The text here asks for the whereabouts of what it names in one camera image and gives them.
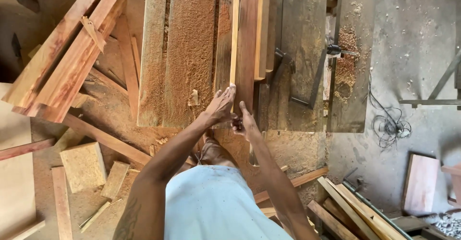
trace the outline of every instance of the hand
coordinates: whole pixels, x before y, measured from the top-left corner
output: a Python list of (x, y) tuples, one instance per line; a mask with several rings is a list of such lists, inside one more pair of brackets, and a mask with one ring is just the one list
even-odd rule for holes
[(231, 113), (232, 106), (234, 105), (236, 90), (237, 88), (235, 84), (231, 83), (223, 93), (221, 93), (221, 90), (219, 90), (214, 95), (210, 105), (204, 111), (209, 115), (213, 125), (221, 122), (231, 121), (237, 117), (235, 113)]
[(254, 133), (259, 133), (256, 121), (250, 112), (248, 112), (245, 102), (240, 101), (240, 109), (242, 110), (242, 117), (236, 117), (232, 121), (232, 129), (234, 134), (243, 135), (247, 141), (250, 141), (250, 136)]

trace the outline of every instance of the tattoo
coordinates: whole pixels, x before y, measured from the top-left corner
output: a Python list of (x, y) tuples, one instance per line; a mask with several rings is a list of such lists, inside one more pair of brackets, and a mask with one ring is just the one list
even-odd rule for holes
[(141, 204), (137, 204), (138, 199), (131, 200), (123, 212), (117, 228), (115, 229), (113, 240), (132, 240), (134, 229), (138, 221), (138, 214), (141, 210)]

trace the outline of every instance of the person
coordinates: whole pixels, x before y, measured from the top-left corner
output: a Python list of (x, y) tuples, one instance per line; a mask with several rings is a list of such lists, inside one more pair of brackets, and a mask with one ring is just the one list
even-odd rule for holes
[[(133, 182), (114, 240), (292, 239), (257, 207), (236, 161), (213, 137), (210, 127), (227, 121), (253, 146), (280, 222), (297, 240), (320, 239), (245, 103), (240, 102), (242, 117), (231, 113), (235, 94), (234, 84), (218, 91), (206, 110), (146, 164)], [(199, 165), (190, 168), (184, 162), (201, 137)]]

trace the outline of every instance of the white t-shirt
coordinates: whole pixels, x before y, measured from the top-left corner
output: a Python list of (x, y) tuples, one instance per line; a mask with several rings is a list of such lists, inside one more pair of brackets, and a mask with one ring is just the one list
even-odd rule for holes
[(292, 238), (261, 212), (238, 169), (198, 165), (166, 186), (164, 239)]

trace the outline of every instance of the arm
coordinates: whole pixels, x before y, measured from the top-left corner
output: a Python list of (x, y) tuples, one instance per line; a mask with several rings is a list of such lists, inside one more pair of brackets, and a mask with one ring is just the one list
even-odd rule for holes
[(240, 102), (240, 108), (243, 113), (243, 126), (239, 125), (239, 122), (234, 122), (234, 132), (243, 134), (253, 146), (262, 178), (264, 178), (263, 184), (277, 211), (280, 222), (288, 227), (297, 240), (320, 239), (309, 225), (303, 203), (299, 199), (296, 189), (271, 156), (255, 120), (246, 109), (243, 101)]
[(231, 120), (236, 88), (218, 91), (210, 105), (183, 131), (170, 139), (138, 174), (113, 239), (164, 239), (166, 184), (186, 161), (205, 130)]

